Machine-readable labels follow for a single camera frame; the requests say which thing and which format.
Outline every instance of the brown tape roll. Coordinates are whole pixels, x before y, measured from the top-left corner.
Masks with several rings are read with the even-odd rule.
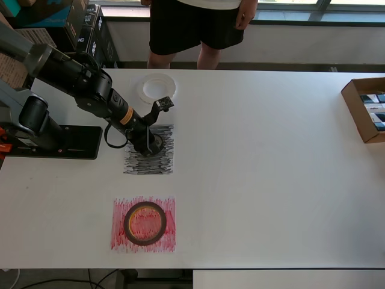
[[[159,231],[155,234],[155,236],[153,236],[150,239],[141,240],[133,234],[134,232],[132,232],[132,229],[131,229],[131,221],[132,221],[132,218],[135,216],[135,214],[139,212],[139,210],[146,209],[146,208],[154,210],[159,214],[161,219],[161,225],[160,225]],[[167,224],[167,221],[166,221],[165,212],[159,205],[153,202],[140,202],[132,206],[131,209],[128,210],[123,226],[125,229],[126,237],[128,238],[129,241],[139,246],[148,246],[157,242],[160,238],[162,238],[164,232],[166,231],[166,224]]]

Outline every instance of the black marker drawing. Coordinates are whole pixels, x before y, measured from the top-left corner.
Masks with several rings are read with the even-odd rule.
[[[164,140],[164,148],[157,155],[144,157],[135,152],[131,143],[126,146],[124,173],[131,175],[166,175],[174,170],[174,125],[153,125],[153,134]]]

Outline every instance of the leg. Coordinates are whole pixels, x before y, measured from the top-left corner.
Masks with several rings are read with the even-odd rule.
[[[198,69],[216,69],[221,58],[221,51],[202,42],[198,58]]]
[[[168,55],[158,55],[150,51],[149,61],[147,62],[147,68],[152,69],[169,69],[170,63],[173,61],[176,53]]]

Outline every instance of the black box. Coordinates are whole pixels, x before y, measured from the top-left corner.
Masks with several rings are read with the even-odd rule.
[[[35,43],[48,43],[41,36],[45,28],[62,52],[74,51],[83,25],[85,9],[88,0],[37,0],[32,7],[21,9],[19,14],[11,19],[14,28],[23,28],[25,33],[35,37]]]
[[[67,55],[77,62],[92,65],[92,61],[90,61],[89,56],[85,55],[85,53],[92,57],[100,67],[106,62],[102,46],[96,37],[94,28],[87,26],[83,26],[80,32],[76,52],[69,52]]]
[[[114,42],[109,33],[107,23],[103,21],[103,13],[100,5],[90,4],[84,17],[83,26],[93,27],[99,42],[102,45],[104,55],[109,63],[119,61]]]
[[[100,5],[90,4],[87,6],[83,26],[94,28],[98,39],[102,39],[103,12]]]

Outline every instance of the open cardboard box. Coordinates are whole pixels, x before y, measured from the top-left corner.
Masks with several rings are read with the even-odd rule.
[[[353,79],[341,92],[365,143],[385,141],[385,131],[377,131],[360,98],[377,92],[385,92],[385,78]]]

